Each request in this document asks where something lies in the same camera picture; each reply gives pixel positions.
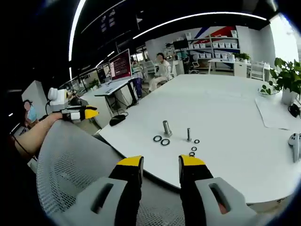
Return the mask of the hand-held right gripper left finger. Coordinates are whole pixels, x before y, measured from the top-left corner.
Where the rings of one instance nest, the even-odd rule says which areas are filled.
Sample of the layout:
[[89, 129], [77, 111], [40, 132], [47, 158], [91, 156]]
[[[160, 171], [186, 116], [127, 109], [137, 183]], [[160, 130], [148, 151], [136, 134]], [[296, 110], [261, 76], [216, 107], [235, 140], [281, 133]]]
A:
[[134, 226], [142, 197], [143, 157], [119, 161], [111, 174], [79, 193], [65, 212], [53, 215], [56, 226]]

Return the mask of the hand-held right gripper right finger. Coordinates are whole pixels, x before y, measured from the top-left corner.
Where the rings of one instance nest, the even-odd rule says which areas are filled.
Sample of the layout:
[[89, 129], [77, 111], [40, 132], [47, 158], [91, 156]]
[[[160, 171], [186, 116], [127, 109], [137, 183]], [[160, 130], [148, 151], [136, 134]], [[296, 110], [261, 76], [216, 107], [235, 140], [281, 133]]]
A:
[[257, 226], [260, 217], [245, 197], [220, 177], [213, 177], [205, 163], [179, 156], [180, 197], [187, 226]]

